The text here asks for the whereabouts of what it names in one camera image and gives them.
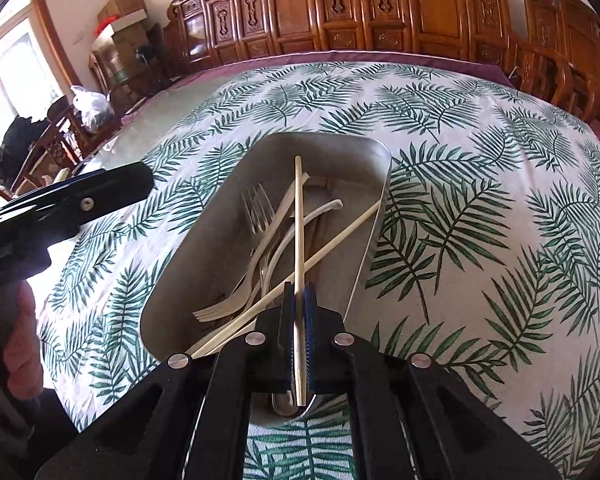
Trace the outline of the person's left hand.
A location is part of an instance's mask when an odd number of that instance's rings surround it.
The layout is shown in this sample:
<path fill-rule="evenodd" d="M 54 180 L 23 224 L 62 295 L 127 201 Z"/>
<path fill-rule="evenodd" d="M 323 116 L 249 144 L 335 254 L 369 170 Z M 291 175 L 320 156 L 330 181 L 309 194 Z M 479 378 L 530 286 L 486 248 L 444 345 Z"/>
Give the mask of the person's left hand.
<path fill-rule="evenodd" d="M 8 388 L 20 401 L 36 398 L 43 390 L 40 340 L 36 333 L 35 299 L 30 285 L 19 284 L 15 326 L 3 350 Z"/>

